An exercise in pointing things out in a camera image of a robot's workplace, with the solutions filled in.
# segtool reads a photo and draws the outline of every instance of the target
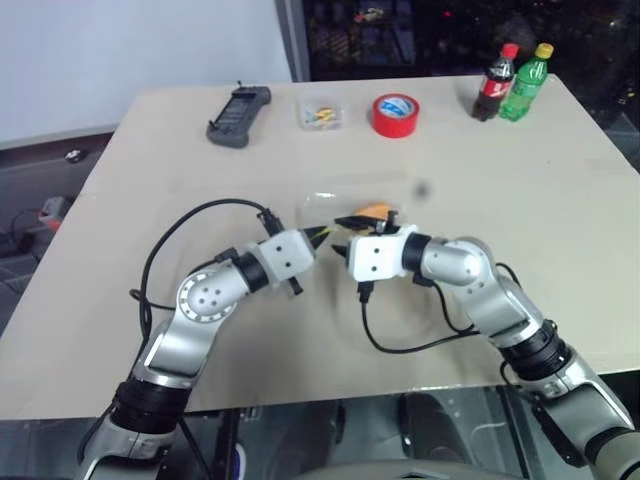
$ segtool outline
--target sprite bottle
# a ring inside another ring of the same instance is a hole
[[[553,45],[541,43],[536,48],[535,56],[520,67],[511,93],[500,108],[502,118],[515,122],[526,115],[547,79],[547,60],[552,53]]]

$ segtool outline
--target black cable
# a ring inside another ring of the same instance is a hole
[[[509,363],[506,360],[500,364],[500,376],[502,377],[502,381],[507,385],[507,387],[510,387],[524,401],[526,401],[527,403],[533,403],[535,401],[535,397],[524,393],[520,385],[511,383],[511,381],[507,378],[506,369],[508,365]]]
[[[480,332],[478,332],[476,330],[472,330],[472,331],[469,331],[469,332],[457,333],[455,335],[451,335],[450,337],[440,338],[438,340],[434,340],[433,342],[425,343],[424,345],[418,345],[417,347],[399,348],[399,349],[387,348],[387,347],[384,347],[384,346],[380,345],[376,341],[376,339],[373,338],[373,335],[371,334],[371,330],[369,329],[369,320],[367,318],[367,304],[366,304],[366,302],[362,302],[361,306],[362,306],[362,324],[364,326],[364,331],[367,334],[367,338],[369,339],[369,341],[371,342],[371,345],[373,345],[376,350],[378,350],[380,352],[383,352],[383,353],[391,353],[391,354],[415,353],[415,352],[420,352],[422,350],[427,350],[428,348],[437,347],[438,345],[442,345],[442,344],[447,343],[447,342],[452,342],[454,340],[458,340],[458,339],[461,339],[461,338],[480,335]]]
[[[9,224],[9,237],[11,238],[11,241],[13,242],[14,245],[18,245],[18,240],[16,239],[16,222],[18,221],[18,219],[20,217],[22,217],[23,215],[27,214],[27,213],[40,213],[40,209],[39,208],[25,208],[24,210],[20,210],[18,213],[16,213],[14,215],[14,217],[11,219],[11,223]]]
[[[498,262],[496,263],[496,267],[504,268],[507,272],[509,272],[509,276],[511,276],[511,280],[513,280],[514,283],[519,287],[522,287],[522,285],[520,284],[520,280],[518,280],[518,276],[516,275],[516,272],[514,272],[509,265],[503,262]]]
[[[140,321],[140,330],[142,332],[142,342],[140,343],[140,348],[138,350],[138,356],[144,350],[144,347],[147,345],[149,341],[149,336],[151,335],[151,327],[153,325],[152,314],[151,314],[151,305],[149,304],[149,300],[147,299],[147,286],[149,283],[149,274],[151,273],[151,265],[153,264],[153,260],[156,255],[160,251],[160,248],[165,244],[165,242],[175,233],[175,231],[180,228],[187,220],[191,217],[200,213],[202,210],[207,208],[215,207],[218,205],[246,205],[249,207],[256,208],[261,213],[268,213],[266,207],[263,207],[259,203],[252,202],[251,200],[244,200],[242,198],[222,198],[220,200],[213,200],[210,202],[203,203],[202,205],[198,205],[197,207],[191,209],[187,213],[185,213],[182,217],[180,217],[156,242],[156,244],[151,249],[147,260],[145,261],[144,268],[142,270],[142,278],[140,279],[140,305],[138,309],[138,316]]]
[[[169,307],[167,305],[159,305],[159,304],[150,302],[149,299],[147,298],[147,286],[149,283],[149,274],[151,272],[151,265],[153,264],[153,260],[155,259],[156,255],[160,251],[160,248],[162,248],[165,242],[169,239],[169,237],[171,237],[171,235],[173,235],[175,231],[178,228],[180,228],[187,220],[189,220],[191,217],[201,212],[202,210],[205,210],[210,207],[215,207],[218,205],[246,205],[246,206],[258,209],[261,213],[269,212],[269,210],[266,207],[263,207],[259,203],[252,202],[251,200],[244,200],[242,198],[222,198],[220,200],[213,200],[210,202],[203,203],[202,205],[198,205],[197,207],[185,213],[173,225],[171,225],[171,227],[162,235],[162,237],[160,237],[160,239],[156,242],[156,244],[151,249],[151,252],[147,256],[147,259],[145,261],[144,268],[142,270],[142,278],[140,279],[140,290],[132,289],[129,291],[129,295],[131,295],[134,299],[138,300],[138,303],[139,303],[138,315],[139,315],[139,321],[140,321],[140,331],[142,333],[142,342],[140,343],[140,348],[138,350],[138,354],[136,355],[136,360],[134,360],[134,364],[133,364],[134,366],[137,361],[137,358],[140,356],[145,346],[147,345],[149,341],[149,337],[151,335],[151,327],[153,325],[151,307],[160,308],[163,310],[174,310],[172,307]],[[96,431],[100,427],[100,424],[104,421],[104,419],[109,414],[112,408],[113,408],[113,402],[107,407],[107,409],[102,413],[102,415],[96,419],[96,421],[91,425],[91,428],[82,437],[82,440],[80,442],[80,445],[78,446],[78,451],[77,451],[77,458],[79,463],[82,463],[82,460],[84,459],[84,451],[89,441],[91,440],[91,437],[93,437],[93,435],[96,433]],[[179,423],[181,424],[180,426],[182,428],[182,431],[184,432],[185,437],[189,442],[189,446],[191,447],[194,455],[196,456],[196,459],[198,460],[199,463],[200,461],[202,461],[201,467],[204,467],[203,471],[207,473],[207,478],[212,480],[213,477],[210,475],[208,469],[206,468],[206,464],[204,464],[202,453],[200,452],[198,445],[195,443],[195,440],[193,439],[193,436],[191,435],[189,428],[186,426],[186,424],[184,424],[184,421],[182,419],[179,420]]]
[[[89,440],[91,440],[91,437],[93,437],[98,431],[98,428],[100,427],[100,425],[102,425],[102,422],[107,417],[112,408],[113,403],[111,403],[105,409],[105,411],[102,412],[102,415],[95,419],[95,421],[91,424],[91,427],[89,427],[89,430],[87,430],[87,432],[82,437],[82,440],[80,440],[80,445],[78,445],[78,450],[76,450],[76,460],[78,461],[78,465],[80,465],[84,461],[84,451],[89,444]]]
[[[207,467],[207,462],[202,455],[202,451],[198,446],[198,442],[196,442],[196,439],[193,437],[191,430],[189,430],[189,426],[187,425],[187,422],[184,421],[184,417],[180,417],[180,419],[178,420],[178,425],[180,425],[180,429],[182,429],[184,438],[187,440],[187,443],[189,444],[189,447],[193,452],[193,456],[196,458],[196,462],[198,463],[200,470],[202,470],[203,475],[208,480],[213,480],[213,474],[209,470],[209,467]]]
[[[453,322],[449,317],[449,309],[447,308],[447,302],[444,299],[444,293],[442,292],[442,288],[440,288],[440,285],[438,285],[435,282],[433,282],[433,286],[436,289],[436,292],[438,292],[438,297],[440,297],[440,306],[442,307],[442,315],[444,316],[444,321],[447,322],[447,325],[449,325],[449,328],[456,333],[471,332],[474,329],[473,323],[466,328],[458,328],[453,325]]]
[[[140,301],[140,290],[137,290],[135,288],[132,288],[131,290],[129,290],[129,296],[131,298],[133,298],[136,301]],[[153,308],[157,308],[159,310],[167,310],[169,312],[175,312],[176,308],[175,307],[170,307],[169,305],[160,305],[159,303],[154,303],[150,300],[147,300],[147,303],[149,304],[149,306],[153,307]]]

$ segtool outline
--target red tape roll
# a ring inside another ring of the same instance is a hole
[[[389,138],[411,135],[418,123],[420,105],[402,93],[389,93],[373,102],[373,129]]]

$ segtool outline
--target handheld device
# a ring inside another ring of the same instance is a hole
[[[263,105],[271,102],[268,87],[239,87],[218,117],[209,121],[207,138],[216,145],[243,148],[249,143],[249,129]]]

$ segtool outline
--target tape label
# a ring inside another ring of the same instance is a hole
[[[405,118],[413,113],[413,102],[402,97],[387,97],[378,105],[381,113],[391,118]]]

